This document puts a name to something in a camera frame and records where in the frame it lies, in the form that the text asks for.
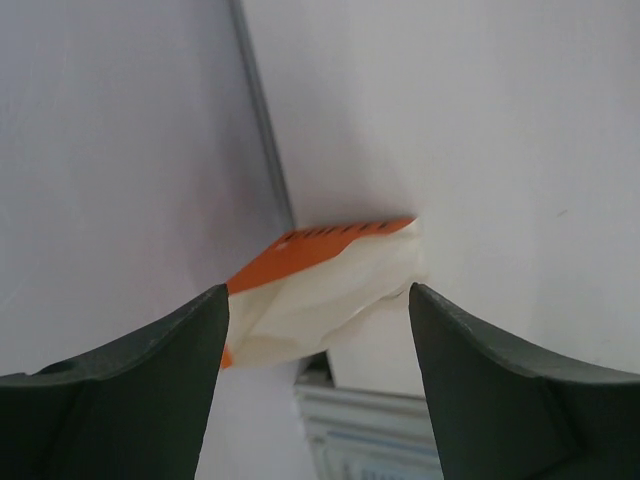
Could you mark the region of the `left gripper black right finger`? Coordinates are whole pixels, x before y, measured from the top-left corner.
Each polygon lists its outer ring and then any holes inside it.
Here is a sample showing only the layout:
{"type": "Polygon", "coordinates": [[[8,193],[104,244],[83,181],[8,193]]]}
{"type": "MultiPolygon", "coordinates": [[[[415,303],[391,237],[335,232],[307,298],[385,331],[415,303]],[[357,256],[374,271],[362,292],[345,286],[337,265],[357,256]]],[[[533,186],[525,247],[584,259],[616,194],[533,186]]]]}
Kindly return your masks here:
{"type": "Polygon", "coordinates": [[[445,478],[638,478],[638,375],[544,349],[424,284],[409,315],[445,478]]]}

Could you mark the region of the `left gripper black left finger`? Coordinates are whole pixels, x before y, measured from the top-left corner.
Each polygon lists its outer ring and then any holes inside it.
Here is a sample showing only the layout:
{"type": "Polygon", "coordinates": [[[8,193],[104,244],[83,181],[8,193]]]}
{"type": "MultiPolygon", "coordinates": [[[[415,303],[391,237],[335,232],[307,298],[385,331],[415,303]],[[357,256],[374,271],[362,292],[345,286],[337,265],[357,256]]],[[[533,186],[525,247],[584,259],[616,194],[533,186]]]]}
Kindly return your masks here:
{"type": "Polygon", "coordinates": [[[99,348],[2,377],[2,478],[194,478],[228,297],[214,286],[99,348]]]}

